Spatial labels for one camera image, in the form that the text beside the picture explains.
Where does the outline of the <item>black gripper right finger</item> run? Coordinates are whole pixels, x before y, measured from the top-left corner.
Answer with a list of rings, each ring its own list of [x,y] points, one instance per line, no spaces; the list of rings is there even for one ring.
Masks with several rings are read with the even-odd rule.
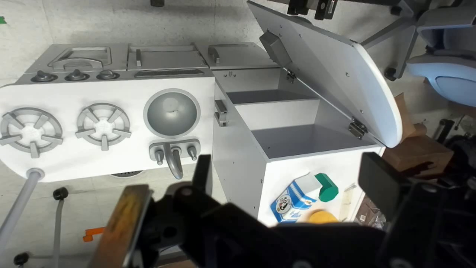
[[[408,193],[408,180],[375,151],[362,154],[359,185],[387,220],[396,215]]]

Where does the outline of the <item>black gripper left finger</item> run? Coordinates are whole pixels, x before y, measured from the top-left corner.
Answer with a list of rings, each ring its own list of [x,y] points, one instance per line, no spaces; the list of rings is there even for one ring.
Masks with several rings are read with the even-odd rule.
[[[213,193],[213,160],[210,154],[200,154],[193,177],[195,191],[210,196]]]

